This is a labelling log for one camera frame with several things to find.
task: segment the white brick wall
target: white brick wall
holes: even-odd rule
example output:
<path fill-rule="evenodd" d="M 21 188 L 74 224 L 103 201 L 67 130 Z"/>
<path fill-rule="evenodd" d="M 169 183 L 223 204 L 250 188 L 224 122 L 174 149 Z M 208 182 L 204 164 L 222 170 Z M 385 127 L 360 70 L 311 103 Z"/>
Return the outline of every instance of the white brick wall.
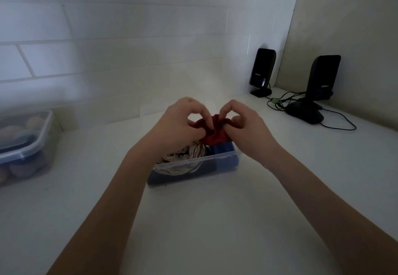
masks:
<path fill-rule="evenodd" d="M 277 51 L 274 82 L 295 1 L 0 0 L 0 113 L 61 106 L 74 129 L 246 92 L 261 46 Z"/>

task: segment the container lid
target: container lid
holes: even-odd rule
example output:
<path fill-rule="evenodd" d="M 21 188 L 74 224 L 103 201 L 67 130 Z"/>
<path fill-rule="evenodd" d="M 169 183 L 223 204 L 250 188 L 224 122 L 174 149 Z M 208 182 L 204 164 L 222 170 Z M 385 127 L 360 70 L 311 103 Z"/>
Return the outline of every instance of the container lid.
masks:
<path fill-rule="evenodd" d="M 0 164 L 26 158 L 42 149 L 53 119 L 52 111 L 0 118 Z"/>

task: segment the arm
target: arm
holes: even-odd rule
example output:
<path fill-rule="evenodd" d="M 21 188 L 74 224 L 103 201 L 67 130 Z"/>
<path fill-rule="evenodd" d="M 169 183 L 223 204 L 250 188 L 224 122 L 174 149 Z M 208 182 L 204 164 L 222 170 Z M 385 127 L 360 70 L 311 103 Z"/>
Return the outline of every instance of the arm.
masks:
<path fill-rule="evenodd" d="M 331 191 L 284 150 L 255 111 L 232 100 L 220 111 L 241 129 L 224 130 L 246 155 L 271 171 L 343 269 L 354 274 L 398 274 L 398 242 Z"/>
<path fill-rule="evenodd" d="M 159 122 L 126 154 L 109 186 L 68 242 L 47 275 L 117 274 L 132 223 L 152 167 L 162 156 L 203 138 L 203 128 L 188 124 L 191 113 L 200 113 L 209 128 L 206 107 L 183 98 L 170 106 Z"/>

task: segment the red fabric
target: red fabric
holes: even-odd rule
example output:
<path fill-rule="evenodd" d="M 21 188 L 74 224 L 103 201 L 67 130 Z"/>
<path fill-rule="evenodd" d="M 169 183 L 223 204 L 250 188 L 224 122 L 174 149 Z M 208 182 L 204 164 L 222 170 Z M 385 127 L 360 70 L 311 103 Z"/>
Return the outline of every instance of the red fabric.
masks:
<path fill-rule="evenodd" d="M 222 128 L 222 126 L 227 123 L 233 127 L 236 127 L 234 125 L 234 123 L 232 122 L 231 119 L 225 118 L 223 120 L 219 120 L 218 117 L 220 115 L 216 114 L 214 115 L 213 118 L 213 125 L 214 125 L 214 131 L 212 131 L 210 128 L 207 127 L 205 120 L 202 118 L 198 121 L 196 121 L 195 125 L 193 127 L 195 128 L 204 128 L 206 130 L 206 137 L 204 137 L 203 139 L 200 139 L 199 141 L 201 141 L 204 145 L 217 145 L 220 144 L 222 142 L 231 142 L 231 138 L 228 137 L 228 135 L 226 134 L 225 130 Z"/>

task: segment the person's right hand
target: person's right hand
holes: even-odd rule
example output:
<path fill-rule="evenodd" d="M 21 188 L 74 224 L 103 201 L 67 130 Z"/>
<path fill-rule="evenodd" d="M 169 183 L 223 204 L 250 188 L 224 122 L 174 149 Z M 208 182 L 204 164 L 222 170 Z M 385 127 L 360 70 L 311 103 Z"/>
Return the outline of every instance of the person's right hand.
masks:
<path fill-rule="evenodd" d="M 239 114 L 231 120 L 240 128 L 224 124 L 227 135 L 243 153 L 267 167 L 270 162 L 267 158 L 281 146 L 256 111 L 241 102 L 231 100 L 220 110 L 220 119 L 224 119 L 231 111 Z"/>

